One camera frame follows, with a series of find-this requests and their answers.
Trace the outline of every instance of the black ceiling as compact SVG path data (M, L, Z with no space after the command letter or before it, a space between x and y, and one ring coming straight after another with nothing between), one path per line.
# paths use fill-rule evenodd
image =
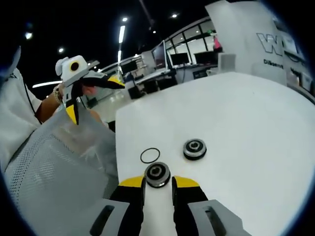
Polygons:
M33 37L22 44L18 68L27 85L58 80L56 61L63 57L82 55L86 60L100 61L103 68L117 61L121 19L128 17L122 45L123 58L149 50L162 39L184 26L207 16L205 5L213 0L141 0L86 1L84 6L25 9L27 26ZM64 47L63 54L58 48ZM44 98L51 86L32 89Z

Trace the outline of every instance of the yellow trigger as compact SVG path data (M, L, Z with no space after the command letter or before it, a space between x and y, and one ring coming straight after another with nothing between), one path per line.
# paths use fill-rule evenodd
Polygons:
M113 76L110 77L107 81L114 82L114 83L119 84L119 85L121 85L121 86L125 86L124 83L120 82L120 81L117 79L117 75L113 75Z
M74 105L71 105L65 109L67 114L69 115L70 119L73 121L73 123L78 124L77 119L75 117L74 113Z

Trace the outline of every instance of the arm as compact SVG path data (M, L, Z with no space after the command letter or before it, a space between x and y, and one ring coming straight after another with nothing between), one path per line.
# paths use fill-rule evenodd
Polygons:
M41 122L48 120L60 106L60 103L55 98L55 95L51 93L45 100L43 100L36 111L36 117Z
M60 91L60 99L63 96L63 84L60 86L59 91ZM93 91L89 91L89 89L92 88L83 88L83 92L87 94L93 94ZM51 93L45 100L42 101L40 104L38 110L36 111L36 117L41 121L45 122L47 121L56 111L56 109L60 106L60 103L57 101L55 95ZM90 110L89 112L91 113L92 117L97 121L103 124L101 118L99 117L99 114L96 111Z

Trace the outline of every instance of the mesh bag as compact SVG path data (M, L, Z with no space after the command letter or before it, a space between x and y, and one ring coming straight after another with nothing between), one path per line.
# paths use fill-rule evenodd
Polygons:
M77 126L65 109L57 112L4 173L13 202L37 235L65 235L77 216L118 185L115 134L81 106L79 114Z

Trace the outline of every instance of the hand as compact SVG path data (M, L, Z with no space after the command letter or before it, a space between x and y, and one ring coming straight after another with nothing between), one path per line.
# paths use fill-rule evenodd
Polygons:
M96 87L82 86L82 92L84 95L95 95L96 94Z
M64 84L59 85L59 93L61 96L63 96L63 89L64 89ZM95 95L96 94L96 87L87 87L87 86L82 86L82 93L84 95Z

